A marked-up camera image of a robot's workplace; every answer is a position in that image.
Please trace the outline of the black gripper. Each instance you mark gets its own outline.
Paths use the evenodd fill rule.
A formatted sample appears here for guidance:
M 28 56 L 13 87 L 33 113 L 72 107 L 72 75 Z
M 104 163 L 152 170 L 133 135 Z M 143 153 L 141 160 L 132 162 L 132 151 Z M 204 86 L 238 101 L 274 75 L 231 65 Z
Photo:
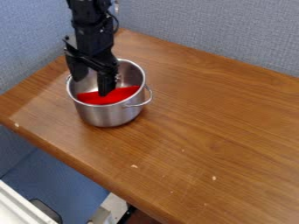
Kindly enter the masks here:
M 115 25 L 112 18 L 71 20 L 75 30 L 64 37 L 64 53 L 72 79 L 81 81 L 89 69 L 97 72 L 97 94 L 107 96 L 117 84 L 117 59 L 112 53 Z

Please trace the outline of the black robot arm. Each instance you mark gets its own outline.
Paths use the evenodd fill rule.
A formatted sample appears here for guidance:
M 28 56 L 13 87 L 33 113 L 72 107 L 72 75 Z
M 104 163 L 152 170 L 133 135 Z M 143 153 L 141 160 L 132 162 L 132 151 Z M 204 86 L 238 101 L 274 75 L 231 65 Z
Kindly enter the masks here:
M 64 37 L 64 55 L 72 79 L 83 81 L 89 70 L 97 74 L 97 94 L 116 88 L 117 58 L 112 53 L 119 23 L 109 12 L 111 0 L 67 0 L 75 34 Z

